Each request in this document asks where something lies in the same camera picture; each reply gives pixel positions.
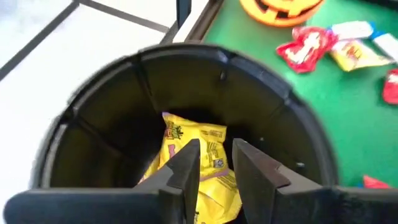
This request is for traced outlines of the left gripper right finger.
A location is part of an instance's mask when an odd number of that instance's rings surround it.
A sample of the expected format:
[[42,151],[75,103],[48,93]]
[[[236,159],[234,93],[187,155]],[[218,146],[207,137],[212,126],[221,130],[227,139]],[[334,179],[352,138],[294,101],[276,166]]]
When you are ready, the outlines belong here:
[[323,186],[243,139],[233,141],[236,182],[248,223],[397,224],[397,190]]

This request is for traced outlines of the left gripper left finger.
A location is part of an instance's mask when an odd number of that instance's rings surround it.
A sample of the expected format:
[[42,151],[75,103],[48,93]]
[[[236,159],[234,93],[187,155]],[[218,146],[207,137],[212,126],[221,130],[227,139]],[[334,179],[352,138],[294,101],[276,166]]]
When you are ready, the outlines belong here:
[[32,189],[11,197],[6,223],[193,223],[200,142],[192,139],[131,189]]

